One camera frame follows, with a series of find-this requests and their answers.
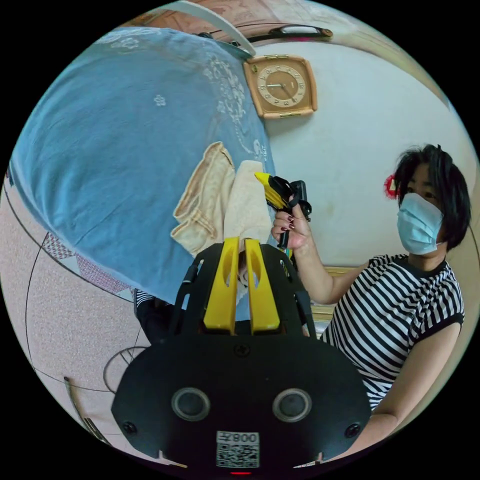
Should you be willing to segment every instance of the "blue bedsheet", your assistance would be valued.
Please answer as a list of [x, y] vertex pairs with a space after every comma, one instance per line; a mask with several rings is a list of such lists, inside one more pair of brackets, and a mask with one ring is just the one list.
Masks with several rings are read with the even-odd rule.
[[[192, 256], [172, 213], [206, 147], [235, 167], [269, 142], [245, 53], [170, 29], [118, 28], [76, 58], [28, 119], [13, 182], [36, 220], [111, 275], [173, 303]], [[237, 320], [248, 318], [248, 297]]]

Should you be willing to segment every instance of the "pink patterned fabric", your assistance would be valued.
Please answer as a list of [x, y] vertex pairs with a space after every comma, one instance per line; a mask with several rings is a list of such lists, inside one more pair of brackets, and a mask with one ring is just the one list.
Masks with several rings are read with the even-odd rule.
[[118, 294], [123, 290], [129, 289], [133, 295], [133, 289], [130, 285], [116, 280], [101, 268], [97, 267], [91, 261], [83, 258], [78, 253], [69, 250], [55, 235], [48, 233], [43, 242], [43, 249], [51, 255], [54, 259], [62, 262], [62, 260], [75, 257], [80, 271], [80, 276], [89, 281], [96, 287], [110, 292], [111, 294]]
[[130, 288], [129, 285], [126, 285], [119, 280], [115, 280], [115, 278], [113, 278], [111, 275], [105, 273], [103, 270], [88, 261], [86, 258], [80, 256], [78, 253], [76, 253], [75, 256], [82, 278], [88, 280], [97, 287], [100, 287], [112, 294], [117, 294], [122, 290]]
[[43, 242], [43, 249], [54, 259], [63, 260], [73, 257], [75, 254], [69, 250], [56, 236], [48, 233]]

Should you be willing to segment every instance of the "beige towel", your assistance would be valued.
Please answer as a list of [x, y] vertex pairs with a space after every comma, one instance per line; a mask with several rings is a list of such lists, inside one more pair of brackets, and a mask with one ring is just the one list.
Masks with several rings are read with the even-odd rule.
[[[193, 172], [173, 216], [180, 225], [171, 237], [193, 257], [215, 243], [239, 237], [239, 252], [245, 239], [266, 243], [270, 220], [265, 190], [255, 173], [258, 161], [243, 161], [235, 175], [230, 154], [221, 142], [212, 143]], [[238, 265], [237, 304], [248, 291], [247, 266]]]

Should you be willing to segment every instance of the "screw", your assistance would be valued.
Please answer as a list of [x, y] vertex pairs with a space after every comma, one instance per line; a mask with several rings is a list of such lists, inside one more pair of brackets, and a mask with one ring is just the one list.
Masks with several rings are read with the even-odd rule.
[[360, 425], [358, 423], [352, 423], [346, 430], [345, 430], [345, 436], [348, 439], [351, 439], [358, 435], [360, 431]]
[[130, 421], [124, 422], [122, 427], [126, 434], [134, 435], [137, 433], [137, 427]]
[[245, 343], [239, 343], [235, 345], [233, 351], [237, 357], [244, 358], [249, 356], [250, 347]]

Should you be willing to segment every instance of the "face mask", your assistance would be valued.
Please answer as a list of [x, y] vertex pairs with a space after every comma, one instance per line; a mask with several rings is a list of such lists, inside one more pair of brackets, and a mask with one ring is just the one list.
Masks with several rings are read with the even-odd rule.
[[407, 193], [398, 212], [398, 234], [403, 248], [414, 255], [434, 252], [440, 243], [442, 212], [417, 193]]

